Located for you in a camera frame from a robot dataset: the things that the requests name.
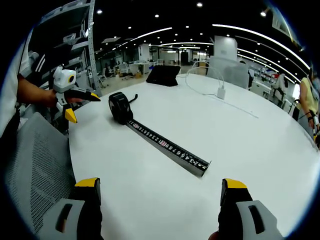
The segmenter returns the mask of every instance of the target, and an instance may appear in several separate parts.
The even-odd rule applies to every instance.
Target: curved led light strip
[[[155,34],[155,33],[159,33],[159,32],[166,31],[166,30],[170,30],[170,29],[172,29],[172,27],[167,27],[167,28],[163,28],[163,29],[160,29],[160,30],[157,30],[157,31],[152,31],[152,32],[143,34],[143,35],[141,35],[141,36],[138,36],[138,37],[136,37],[136,38],[134,38],[134,39],[131,39],[130,42],[132,42],[132,41],[134,41],[134,40],[137,40],[137,39],[139,39],[139,38],[143,38],[143,37],[148,36],[148,35],[150,35],[150,34]]]
[[[213,45],[213,43],[210,43],[210,42],[193,42],[193,41],[187,41],[187,42],[164,43],[164,44],[161,44],[160,46],[175,45],[175,44],[204,44],[204,45]]]
[[[246,37],[243,37],[243,36],[235,36],[235,37],[257,43],[257,41],[252,40],[252,39],[249,39],[249,38],[246,38]],[[286,58],[286,56],[285,56],[284,54],[282,54],[281,52],[273,49],[272,47],[270,47],[270,46],[268,46],[268,45],[265,45],[265,44],[263,44],[263,43],[260,43],[260,44],[263,45],[263,46],[265,46],[265,47],[267,47],[267,48],[269,48],[269,49],[272,49],[273,51],[277,52],[278,54],[280,54],[280,55],[282,55],[284,58]],[[307,75],[307,73],[306,73],[301,67],[299,67],[294,61],[292,61],[290,58],[289,58],[288,60],[289,60],[290,62],[292,62],[294,65],[296,65],[296,67],[299,68],[305,75]]]
[[[298,83],[301,82],[296,76],[294,76],[294,75],[293,75],[291,72],[289,72],[287,69],[283,68],[282,66],[276,64],[275,62],[273,62],[273,61],[271,61],[271,60],[269,60],[269,59],[267,59],[267,58],[265,58],[265,57],[263,57],[263,56],[260,56],[260,55],[258,55],[258,54],[256,54],[256,53],[253,53],[253,52],[250,52],[250,51],[241,49],[241,48],[237,48],[237,50],[243,51],[243,52],[248,53],[248,54],[253,54],[253,55],[256,55],[256,56],[259,57],[259,58],[262,58],[262,59],[264,59],[264,60],[267,60],[268,62],[274,64],[274,65],[277,66],[278,68],[281,68],[282,70],[286,71],[286,72],[287,72],[288,74],[290,74],[294,79],[296,79]]]
[[[238,56],[241,56],[241,57],[246,58],[246,59],[250,59],[250,60],[252,60],[252,61],[255,61],[255,62],[257,62],[257,63],[260,63],[260,64],[266,66],[265,63],[263,63],[263,62],[261,62],[261,61],[258,61],[257,59],[253,59],[253,58],[251,58],[251,57],[248,57],[248,56],[245,56],[245,55],[242,55],[242,54],[238,54]],[[276,71],[276,72],[279,72],[277,69],[275,69],[275,68],[273,68],[273,67],[271,67],[271,66],[266,66],[266,68],[272,69],[272,70],[274,70],[274,71]],[[292,80],[291,80],[290,78],[288,78],[287,76],[285,76],[285,77],[286,77],[290,82],[292,82],[293,84],[296,84],[294,81],[292,81]]]
[[[246,28],[242,28],[242,27],[237,27],[237,26],[230,26],[230,25],[223,25],[223,24],[212,24],[212,26],[214,27],[223,27],[223,28],[229,28],[229,29],[236,29],[236,30],[241,30],[241,31],[245,31],[245,32],[248,32],[248,33],[251,33],[251,34],[255,34],[255,35],[258,35],[262,38],[265,38],[265,39],[268,39],[269,41],[279,45],[280,47],[282,47],[283,49],[287,50],[289,53],[291,53],[293,56],[295,56],[303,65],[305,65],[308,70],[310,69],[310,67],[308,66],[308,64],[302,60],[301,57],[299,57],[297,54],[295,54],[291,49],[289,49],[288,47],[286,47],[285,45],[283,45],[282,43],[272,39],[271,37],[268,37],[266,35],[263,35],[259,32],[256,32],[256,31],[252,31],[252,30],[249,30],[249,29],[246,29]]]

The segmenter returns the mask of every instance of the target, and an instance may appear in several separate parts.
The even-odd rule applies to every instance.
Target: shelf
[[[45,53],[61,45],[63,38],[69,34],[79,35],[81,24],[87,17],[90,3],[67,7],[65,10],[45,18],[32,31],[29,49],[37,53]]]

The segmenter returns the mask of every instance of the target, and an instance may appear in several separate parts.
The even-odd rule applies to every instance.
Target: white table
[[[268,100],[225,83],[225,102],[178,86],[146,82],[121,91],[134,118],[211,162],[197,178],[116,123],[108,105],[91,102],[69,124],[77,181],[101,179],[101,234],[113,240],[207,240],[218,229],[223,178],[242,181],[287,236],[308,207],[319,175],[319,153],[305,130]],[[215,79],[190,74],[197,91],[215,93]]]

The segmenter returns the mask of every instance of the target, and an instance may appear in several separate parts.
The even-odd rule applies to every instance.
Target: charger
[[[225,96],[226,96],[225,85],[222,85],[218,88],[218,92],[216,96],[222,100],[225,99]]]

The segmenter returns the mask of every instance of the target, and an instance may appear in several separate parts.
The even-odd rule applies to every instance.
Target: person's arm
[[[17,101],[25,104],[40,104],[45,107],[56,106],[54,90],[44,90],[28,82],[21,74],[18,75]]]
[[[309,107],[307,105],[307,86],[305,85],[305,83],[303,81],[300,83],[299,100],[300,100],[300,104],[303,109],[303,112],[304,112],[304,114],[306,114],[306,117],[307,118],[312,117],[310,110],[309,110]],[[315,127],[314,120],[311,119],[308,122],[309,122],[309,126],[313,129]]]

